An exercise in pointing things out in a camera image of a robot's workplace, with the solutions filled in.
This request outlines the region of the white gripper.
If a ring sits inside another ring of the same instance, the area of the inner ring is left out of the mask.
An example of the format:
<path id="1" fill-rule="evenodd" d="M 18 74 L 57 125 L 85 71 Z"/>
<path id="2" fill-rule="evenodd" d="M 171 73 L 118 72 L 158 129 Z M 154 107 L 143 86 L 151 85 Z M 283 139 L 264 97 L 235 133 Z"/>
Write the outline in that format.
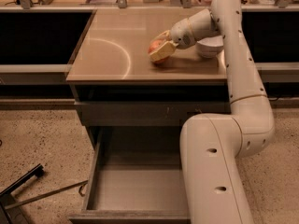
<path id="1" fill-rule="evenodd" d="M 191 19 L 184 19 L 177 22 L 170 31 L 166 30 L 152 39 L 149 45 L 149 58 L 153 63 L 160 63 L 171 56 L 176 48 L 188 49 L 196 42 Z"/>

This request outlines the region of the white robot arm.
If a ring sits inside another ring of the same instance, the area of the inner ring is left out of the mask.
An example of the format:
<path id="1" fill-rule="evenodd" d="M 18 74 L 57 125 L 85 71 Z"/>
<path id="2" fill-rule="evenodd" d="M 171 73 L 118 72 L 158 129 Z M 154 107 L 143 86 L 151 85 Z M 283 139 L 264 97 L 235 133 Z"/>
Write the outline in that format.
<path id="1" fill-rule="evenodd" d="M 266 148 L 275 125 L 271 105 L 242 31 L 240 0 L 211 7 L 154 38 L 149 58 L 160 63 L 177 49 L 221 35 L 231 113 L 199 114 L 180 133 L 180 158 L 191 224 L 254 224 L 235 158 Z"/>

